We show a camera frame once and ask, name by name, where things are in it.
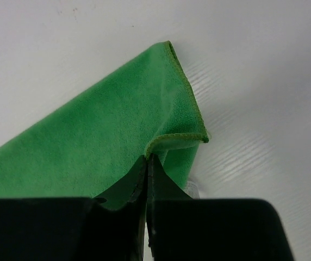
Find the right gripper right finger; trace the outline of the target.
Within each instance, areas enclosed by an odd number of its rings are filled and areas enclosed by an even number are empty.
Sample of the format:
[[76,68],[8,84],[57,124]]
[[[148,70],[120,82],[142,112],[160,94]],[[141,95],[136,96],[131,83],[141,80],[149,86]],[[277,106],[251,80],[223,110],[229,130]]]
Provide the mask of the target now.
[[193,199],[147,162],[146,221],[155,260],[293,260],[275,208],[256,198]]

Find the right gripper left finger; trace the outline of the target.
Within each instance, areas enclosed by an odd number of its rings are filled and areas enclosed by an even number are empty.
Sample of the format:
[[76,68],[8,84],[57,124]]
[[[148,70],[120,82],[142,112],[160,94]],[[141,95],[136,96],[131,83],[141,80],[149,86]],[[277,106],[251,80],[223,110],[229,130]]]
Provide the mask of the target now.
[[0,199],[0,260],[142,260],[147,161],[94,198]]

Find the green microfibre towel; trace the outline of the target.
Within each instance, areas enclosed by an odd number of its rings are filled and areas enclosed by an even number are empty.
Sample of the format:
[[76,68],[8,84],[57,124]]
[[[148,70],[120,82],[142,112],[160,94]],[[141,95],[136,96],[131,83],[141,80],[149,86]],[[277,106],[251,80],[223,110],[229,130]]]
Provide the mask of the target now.
[[156,43],[1,146],[0,198],[94,197],[151,154],[184,187],[208,141],[172,43]]

